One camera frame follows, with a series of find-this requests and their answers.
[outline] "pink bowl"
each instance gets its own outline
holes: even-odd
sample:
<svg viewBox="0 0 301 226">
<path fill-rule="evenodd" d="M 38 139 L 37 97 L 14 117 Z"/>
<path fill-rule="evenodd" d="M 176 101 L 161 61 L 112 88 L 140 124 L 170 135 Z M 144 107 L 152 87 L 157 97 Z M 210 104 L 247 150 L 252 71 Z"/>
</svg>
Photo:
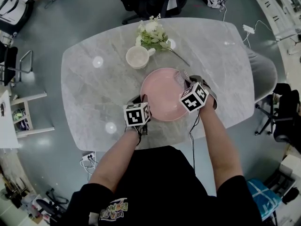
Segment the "pink bowl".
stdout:
<svg viewBox="0 0 301 226">
<path fill-rule="evenodd" d="M 159 121 L 175 121 L 187 111 L 179 102 L 184 89 L 174 79 L 179 71 L 161 68 L 150 73 L 144 80 L 140 95 L 147 95 L 152 117 Z"/>
</svg>

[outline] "flower bouquet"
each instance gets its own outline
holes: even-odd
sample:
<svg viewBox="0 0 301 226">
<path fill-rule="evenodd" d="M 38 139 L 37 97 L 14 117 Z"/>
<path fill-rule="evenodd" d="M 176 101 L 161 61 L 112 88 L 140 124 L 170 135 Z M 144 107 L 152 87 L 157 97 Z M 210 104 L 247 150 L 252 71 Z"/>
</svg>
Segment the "flower bouquet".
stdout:
<svg viewBox="0 0 301 226">
<path fill-rule="evenodd" d="M 135 45 L 145 47 L 147 50 L 151 48 L 154 48 L 156 51 L 168 50 L 177 55 L 185 64 L 190 66 L 171 48 L 171 41 L 168 40 L 168 36 L 165 33 L 162 24 L 158 22 L 159 18 L 161 18 L 160 14 L 157 17 L 151 16 L 147 24 L 140 21 Z"/>
</svg>

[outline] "concrete floor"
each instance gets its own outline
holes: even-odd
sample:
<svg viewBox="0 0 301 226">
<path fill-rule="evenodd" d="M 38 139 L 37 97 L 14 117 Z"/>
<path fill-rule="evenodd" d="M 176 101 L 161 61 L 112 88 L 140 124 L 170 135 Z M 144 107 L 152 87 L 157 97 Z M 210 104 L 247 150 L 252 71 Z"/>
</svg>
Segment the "concrete floor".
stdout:
<svg viewBox="0 0 301 226">
<path fill-rule="evenodd" d="M 80 151 L 71 136 L 62 103 L 61 60 L 70 46 L 97 33 L 121 25 L 126 12 L 120 0 L 58 0 L 48 9 L 48 0 L 35 3 L 34 12 L 15 40 L 19 56 L 29 49 L 34 51 L 34 73 L 23 75 L 23 83 L 13 92 L 28 96 L 46 91 L 48 96 L 30 102 L 33 125 L 36 128 L 53 125 L 55 131 L 31 135 L 20 139 L 19 158 L 33 187 L 39 193 L 53 187 L 64 197 L 70 198 L 87 182 L 87 173 L 79 165 L 85 152 Z M 244 38 L 242 25 L 254 26 L 260 19 L 268 24 L 256 0 L 228 0 L 225 21 L 237 26 Z M 181 16 L 222 20 L 223 12 L 205 6 L 201 0 L 188 0 Z M 278 71 L 279 81 L 285 79 L 282 59 L 274 35 L 258 25 L 255 35 L 250 35 L 251 48 L 271 58 Z M 254 136 L 263 116 L 255 112 L 248 120 L 228 129 L 239 149 L 247 178 L 264 180 L 278 166 L 284 152 L 284 144 L 278 144 L 272 136 Z M 208 193 L 214 194 L 213 175 L 205 138 L 195 141 L 197 176 Z M 192 159 L 190 142 L 176 145 Z M 102 152 L 97 153 L 100 159 Z"/>
</svg>

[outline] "black t-shirt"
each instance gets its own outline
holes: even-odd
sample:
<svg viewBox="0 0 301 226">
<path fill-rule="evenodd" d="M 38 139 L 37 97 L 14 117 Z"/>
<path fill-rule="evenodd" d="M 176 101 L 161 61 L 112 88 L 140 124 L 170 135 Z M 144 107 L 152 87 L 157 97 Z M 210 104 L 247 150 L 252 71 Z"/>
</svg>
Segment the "black t-shirt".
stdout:
<svg viewBox="0 0 301 226">
<path fill-rule="evenodd" d="M 135 151 L 115 193 L 84 185 L 73 194 L 62 225 L 88 225 L 90 213 L 99 214 L 99 225 L 261 224 L 243 176 L 223 183 L 217 197 L 208 196 L 185 156 L 171 146 Z"/>
</svg>

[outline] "blue bag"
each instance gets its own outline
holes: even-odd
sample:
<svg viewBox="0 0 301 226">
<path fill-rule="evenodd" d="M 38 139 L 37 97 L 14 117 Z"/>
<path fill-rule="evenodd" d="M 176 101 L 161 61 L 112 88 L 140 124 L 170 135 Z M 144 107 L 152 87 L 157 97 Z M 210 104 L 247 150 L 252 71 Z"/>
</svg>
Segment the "blue bag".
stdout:
<svg viewBox="0 0 301 226">
<path fill-rule="evenodd" d="M 258 206 L 261 218 L 264 221 L 275 211 L 282 200 L 258 179 L 251 179 L 247 181 L 247 184 L 253 200 Z"/>
</svg>

